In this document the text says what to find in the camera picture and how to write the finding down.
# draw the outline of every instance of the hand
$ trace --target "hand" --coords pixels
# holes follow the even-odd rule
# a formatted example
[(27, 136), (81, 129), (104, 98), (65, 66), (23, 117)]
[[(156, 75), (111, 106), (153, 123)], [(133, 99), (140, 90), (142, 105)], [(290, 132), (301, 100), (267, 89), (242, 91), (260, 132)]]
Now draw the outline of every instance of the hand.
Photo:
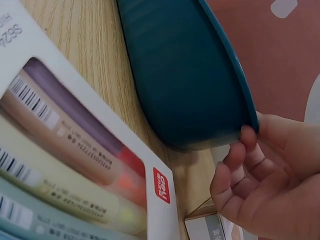
[(284, 161), (263, 154), (244, 126), (216, 166), (210, 192), (219, 213), (259, 237), (320, 239), (320, 126), (274, 115), (259, 118), (259, 141)]

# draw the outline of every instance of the barcode label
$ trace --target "barcode label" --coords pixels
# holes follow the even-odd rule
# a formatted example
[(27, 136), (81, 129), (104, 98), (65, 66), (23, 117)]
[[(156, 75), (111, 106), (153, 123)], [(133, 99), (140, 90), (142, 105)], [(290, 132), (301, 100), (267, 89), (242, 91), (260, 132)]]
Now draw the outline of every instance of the barcode label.
[(60, 116), (18, 75), (9, 86), (9, 90), (50, 130), (58, 123)]
[(37, 186), (42, 179), (39, 172), (26, 166), (2, 148), (0, 148), (0, 171), (5, 171), (31, 187)]
[(20, 228), (29, 230), (33, 216), (34, 213), (30, 209), (0, 193), (0, 218)]

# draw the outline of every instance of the yellow highlighter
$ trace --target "yellow highlighter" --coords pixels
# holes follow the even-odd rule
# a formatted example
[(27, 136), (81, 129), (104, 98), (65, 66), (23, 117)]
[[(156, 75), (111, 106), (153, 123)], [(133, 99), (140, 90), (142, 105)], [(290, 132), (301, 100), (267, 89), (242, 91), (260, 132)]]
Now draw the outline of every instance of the yellow highlighter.
[(0, 175), (70, 214), (127, 234), (146, 228), (146, 211), (48, 154), (0, 111)]

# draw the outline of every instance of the deli logo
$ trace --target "deli logo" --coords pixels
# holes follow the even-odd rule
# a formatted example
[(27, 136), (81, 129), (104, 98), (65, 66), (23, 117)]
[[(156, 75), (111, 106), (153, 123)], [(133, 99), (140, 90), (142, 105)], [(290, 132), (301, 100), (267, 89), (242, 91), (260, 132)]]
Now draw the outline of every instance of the deli logo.
[(168, 179), (155, 167), (153, 168), (153, 178), (155, 194), (163, 201), (170, 204)]

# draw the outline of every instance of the wooden table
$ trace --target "wooden table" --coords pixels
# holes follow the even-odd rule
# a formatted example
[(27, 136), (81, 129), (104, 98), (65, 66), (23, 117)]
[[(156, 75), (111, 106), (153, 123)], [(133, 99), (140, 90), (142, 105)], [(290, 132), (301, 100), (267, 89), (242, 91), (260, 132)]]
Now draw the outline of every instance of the wooden table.
[(183, 220), (210, 197), (212, 155), (173, 151), (149, 127), (135, 92), (116, 0), (21, 2), (101, 98), (172, 169), (181, 240), (188, 239)]

